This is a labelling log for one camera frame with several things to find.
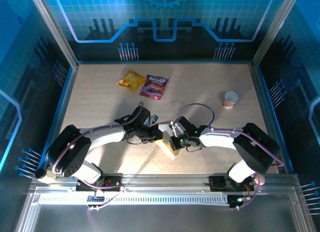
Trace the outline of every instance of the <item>yellow chip bag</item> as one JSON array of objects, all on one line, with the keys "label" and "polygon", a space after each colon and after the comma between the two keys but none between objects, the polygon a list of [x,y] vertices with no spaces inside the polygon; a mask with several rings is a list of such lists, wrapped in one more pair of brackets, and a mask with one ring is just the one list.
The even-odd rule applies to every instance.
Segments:
[{"label": "yellow chip bag", "polygon": [[116,84],[118,86],[128,87],[132,91],[136,91],[139,85],[141,85],[146,79],[146,77],[136,73],[133,69],[129,69],[128,73]]}]

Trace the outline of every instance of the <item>snack bag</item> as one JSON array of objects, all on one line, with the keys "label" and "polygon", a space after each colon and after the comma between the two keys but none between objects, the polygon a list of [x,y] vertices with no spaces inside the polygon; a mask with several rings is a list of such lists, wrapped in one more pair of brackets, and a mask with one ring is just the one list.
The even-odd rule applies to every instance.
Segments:
[{"label": "snack bag", "polygon": [[136,91],[139,85],[141,85],[146,79],[146,77],[136,73],[133,69],[129,69],[128,73],[116,84],[118,86],[128,87],[132,91]]},{"label": "snack bag", "polygon": [[161,100],[169,79],[148,75],[140,95]]}]

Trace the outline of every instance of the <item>cable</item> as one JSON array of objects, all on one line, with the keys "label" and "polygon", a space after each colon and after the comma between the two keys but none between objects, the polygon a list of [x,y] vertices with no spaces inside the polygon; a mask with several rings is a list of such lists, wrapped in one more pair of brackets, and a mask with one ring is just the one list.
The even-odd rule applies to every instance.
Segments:
[{"label": "cable", "polygon": [[181,115],[182,111],[184,111],[185,108],[190,107],[190,106],[204,106],[204,107],[208,108],[209,110],[211,110],[211,112],[212,112],[212,120],[211,120],[211,121],[209,122],[209,124],[208,124],[209,129],[211,129],[211,124],[213,123],[213,121],[215,120],[215,117],[216,117],[216,116],[215,116],[215,112],[213,111],[212,108],[210,108],[208,105],[206,105],[206,104],[204,104],[204,103],[190,103],[190,104],[187,104],[187,105],[183,106],[183,107],[179,110],[179,112],[178,112],[178,114],[176,115],[176,117],[174,118],[174,120],[172,121],[172,124],[175,124],[175,123],[177,122],[177,119],[178,119],[179,116]]},{"label": "cable", "polygon": [[248,202],[245,202],[243,205],[239,206],[237,209],[241,209],[243,207],[246,207],[247,205],[249,205],[253,200],[254,198],[256,197],[257,193],[259,192],[259,188],[260,188],[260,174],[257,173],[257,176],[258,176],[258,184],[256,186],[256,189],[254,191],[254,194],[253,194],[253,197],[248,201]]},{"label": "cable", "polygon": [[186,151],[188,151],[189,153],[192,153],[192,152],[196,152],[196,151],[200,151],[200,150],[202,150],[202,147],[200,147],[200,148],[197,148],[197,149],[194,149],[194,150],[188,150],[188,147],[185,147],[185,150]]},{"label": "cable", "polygon": [[98,190],[106,190],[106,189],[114,189],[114,188],[119,188],[119,187],[125,187],[123,185],[112,185],[112,186],[96,186],[96,185],[93,185],[93,184],[90,184],[88,183],[87,181],[85,180],[80,180],[82,183],[84,183],[86,186],[89,186],[93,189],[98,189]]},{"label": "cable", "polygon": [[127,142],[128,144],[134,145],[134,146],[137,146],[137,145],[141,145],[141,144],[142,144],[142,140],[141,140],[140,143],[131,143],[131,142],[129,142],[128,139],[127,139],[126,142]]},{"label": "cable", "polygon": [[122,193],[123,191],[125,191],[125,187],[124,187],[124,186],[123,186],[123,187],[120,189],[120,191],[119,191],[115,196],[113,196],[108,202],[106,202],[106,203],[104,203],[104,204],[102,204],[102,205],[96,206],[96,207],[93,207],[93,206],[90,207],[88,204],[87,204],[86,206],[88,206],[90,210],[96,210],[96,211],[98,211],[98,210],[106,207],[107,205],[109,205],[110,202],[113,201],[113,200],[114,200],[118,195],[120,195],[120,193]]},{"label": "cable", "polygon": [[264,152],[266,152],[269,156],[271,156],[275,161],[279,163],[278,167],[283,167],[285,166],[285,163],[282,162],[277,156],[275,156],[273,153],[271,153],[266,147],[264,147],[259,141],[257,141],[255,138],[252,136],[246,134],[245,132],[242,132],[240,130],[235,130],[235,129],[211,129],[212,132],[217,133],[217,134],[225,134],[225,133],[238,133],[239,135],[243,135],[247,137],[249,140],[253,141],[257,146],[259,146]]},{"label": "cable", "polygon": [[107,124],[107,125],[102,125],[102,126],[93,128],[92,130],[88,130],[88,131],[80,134],[78,137],[76,137],[71,143],[69,143],[69,144],[67,145],[67,147],[65,147],[65,149],[64,149],[64,150],[62,151],[62,153],[58,156],[58,158],[56,158],[56,160],[55,160],[55,162],[54,162],[54,164],[53,164],[53,166],[52,166],[52,172],[53,172],[53,173],[60,173],[60,172],[61,172],[62,168],[61,168],[60,171],[56,171],[56,167],[57,167],[58,163],[59,163],[60,160],[63,158],[63,156],[67,153],[67,151],[70,149],[70,147],[73,146],[80,138],[82,138],[82,137],[84,137],[84,136],[86,136],[86,135],[89,135],[89,134],[91,134],[91,133],[93,133],[93,132],[99,131],[99,130],[104,130],[104,129],[108,129],[108,128],[111,129],[111,128],[116,128],[116,127],[122,127],[122,126],[126,126],[126,125],[132,123],[136,118],[138,118],[138,116],[140,115],[140,113],[141,113],[141,111],[142,111],[142,109],[143,109],[143,107],[144,107],[144,103],[143,103],[142,101],[140,101],[138,105],[140,106],[140,110],[139,110],[138,113],[137,113],[132,119],[130,119],[129,121],[127,121],[127,122],[125,122],[125,123],[122,123],[122,124],[116,124],[116,125],[109,125],[109,124]]}]

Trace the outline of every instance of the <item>blue pin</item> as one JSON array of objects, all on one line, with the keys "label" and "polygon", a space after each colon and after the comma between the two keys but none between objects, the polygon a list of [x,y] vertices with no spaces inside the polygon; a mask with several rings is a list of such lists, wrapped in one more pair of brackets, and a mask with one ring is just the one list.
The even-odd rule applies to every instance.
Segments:
[{"label": "blue pin", "polygon": [[24,176],[24,177],[27,177],[27,178],[33,179],[32,177],[30,177],[30,176],[28,176],[28,175],[25,175],[25,174],[24,174],[24,173],[22,173],[22,172],[20,172],[20,173],[19,173],[19,176],[20,176],[20,177]]},{"label": "blue pin", "polygon": [[21,161],[22,161],[22,162],[27,163],[28,165],[31,165],[31,166],[34,166],[34,167],[38,167],[37,165],[34,165],[33,163],[30,163],[30,162],[28,162],[28,161],[26,161],[26,160],[22,159],[21,157],[19,157],[19,158],[18,158],[18,161],[19,161],[19,162],[21,162]]},{"label": "blue pin", "polygon": [[214,56],[213,56],[213,60],[215,60],[216,59],[216,54],[217,54],[217,51],[218,51],[218,47],[215,47],[214,48]]},{"label": "blue pin", "polygon": [[28,155],[25,156],[25,159],[26,159],[27,161],[32,161],[32,162],[35,162],[36,164],[39,164],[39,161],[36,161],[36,160],[30,158]]},{"label": "blue pin", "polygon": [[219,55],[219,60],[221,59],[221,55],[222,55],[224,49],[225,49],[225,48],[223,48],[223,47],[221,48],[221,52],[220,52],[220,55]]},{"label": "blue pin", "polygon": [[314,193],[305,194],[304,197],[306,197],[306,196],[313,196],[313,195],[319,196],[319,192],[316,190]]},{"label": "blue pin", "polygon": [[306,184],[306,185],[303,185],[301,186],[301,188],[304,188],[304,187],[307,187],[307,186],[316,186],[316,182],[312,181],[311,183],[309,184]]},{"label": "blue pin", "polygon": [[25,163],[22,165],[22,168],[24,168],[24,169],[27,168],[27,169],[32,170],[32,171],[37,171],[36,169],[27,166]]},{"label": "blue pin", "polygon": [[315,206],[315,205],[320,205],[320,200],[317,203],[307,203],[307,206]]},{"label": "blue pin", "polygon": [[40,157],[42,156],[41,154],[39,154],[39,153],[37,153],[37,152],[33,151],[31,148],[28,148],[28,151],[29,151],[29,152],[32,152],[32,153],[34,153],[34,154],[36,154],[36,155],[38,155],[38,156],[40,156]]}]

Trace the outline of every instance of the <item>aluminum frame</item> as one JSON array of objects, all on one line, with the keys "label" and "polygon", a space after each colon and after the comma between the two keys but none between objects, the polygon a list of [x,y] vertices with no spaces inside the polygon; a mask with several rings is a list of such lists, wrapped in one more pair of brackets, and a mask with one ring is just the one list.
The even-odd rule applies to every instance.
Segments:
[{"label": "aluminum frame", "polygon": [[268,31],[266,32],[257,52],[253,57],[253,66],[257,68],[268,51],[270,45],[274,41],[276,35],[284,24],[288,14],[290,13],[292,7],[295,5],[296,0],[284,0],[277,11]]},{"label": "aluminum frame", "polygon": [[60,47],[66,59],[68,60],[69,64],[73,69],[76,69],[78,67],[78,60],[74,52],[72,51],[61,28],[59,27],[55,17],[50,11],[47,2],[45,0],[32,0],[32,1],[34,2],[45,24],[48,26],[50,32],[52,33],[54,39],[56,40],[58,46]]},{"label": "aluminum frame", "polygon": [[[231,194],[243,194],[239,192],[210,192],[209,186],[205,185],[209,181],[210,174],[176,174],[176,175],[165,175],[165,174],[137,174],[137,175],[123,175],[122,182],[126,187],[127,192],[131,193],[131,197],[143,197],[148,198],[158,196],[161,197],[186,197],[193,196],[193,198],[217,198],[217,196],[231,195]],[[313,224],[311,215],[309,213],[304,195],[302,193],[298,178],[295,174],[265,174],[266,183],[259,189],[258,196],[264,195],[289,195],[289,202],[292,206],[294,220],[297,223],[298,231],[300,232],[315,232],[315,226]],[[30,232],[32,231],[37,214],[39,212],[39,204],[42,203],[42,196],[48,198],[60,198],[63,203],[68,206],[72,205],[83,205],[82,202],[68,203],[68,198],[74,196],[88,196],[92,195],[93,192],[76,192],[77,182],[72,178],[58,178],[57,183],[52,185],[43,184],[36,179],[33,180],[27,199],[25,201],[16,232]],[[115,192],[106,192],[105,196]],[[127,202],[126,205],[145,203],[131,203]],[[212,205],[210,203],[201,203],[197,201],[190,201],[189,205]]]}]

